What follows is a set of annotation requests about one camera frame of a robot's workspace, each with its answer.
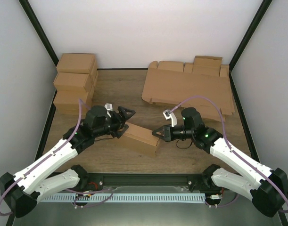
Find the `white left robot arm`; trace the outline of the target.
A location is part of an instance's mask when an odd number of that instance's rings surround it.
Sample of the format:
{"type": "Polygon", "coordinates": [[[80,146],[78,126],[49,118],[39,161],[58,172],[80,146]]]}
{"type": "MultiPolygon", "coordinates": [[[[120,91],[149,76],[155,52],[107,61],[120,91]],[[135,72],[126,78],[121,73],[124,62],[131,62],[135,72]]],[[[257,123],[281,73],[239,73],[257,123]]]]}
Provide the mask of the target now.
{"type": "Polygon", "coordinates": [[[48,196],[66,189],[74,192],[85,190],[89,186],[89,175],[81,165],[74,165],[57,176],[51,174],[92,146],[96,138],[104,135],[120,138],[128,129],[126,122],[135,113],[122,106],[114,111],[110,104],[95,105],[84,119],[79,115],[76,126],[70,128],[42,157],[14,175],[2,175],[1,198],[10,208],[10,214],[21,218],[48,196]]]}

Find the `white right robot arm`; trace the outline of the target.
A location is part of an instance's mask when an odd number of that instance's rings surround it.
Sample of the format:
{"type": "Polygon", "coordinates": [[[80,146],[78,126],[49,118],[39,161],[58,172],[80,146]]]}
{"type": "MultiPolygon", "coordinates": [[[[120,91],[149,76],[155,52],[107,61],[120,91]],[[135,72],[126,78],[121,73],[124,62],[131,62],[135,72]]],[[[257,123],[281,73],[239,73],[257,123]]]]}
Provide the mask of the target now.
{"type": "Polygon", "coordinates": [[[235,146],[223,134],[207,127],[200,113],[193,107],[182,110],[183,124],[170,110],[163,112],[171,124],[164,125],[152,132],[152,135],[165,142],[190,139],[198,149],[222,160],[237,173],[231,173],[218,165],[205,170],[203,186],[212,190],[216,186],[227,188],[249,199],[254,207],[267,217],[273,217],[288,205],[288,177],[280,169],[271,169],[253,160],[235,146]]]}

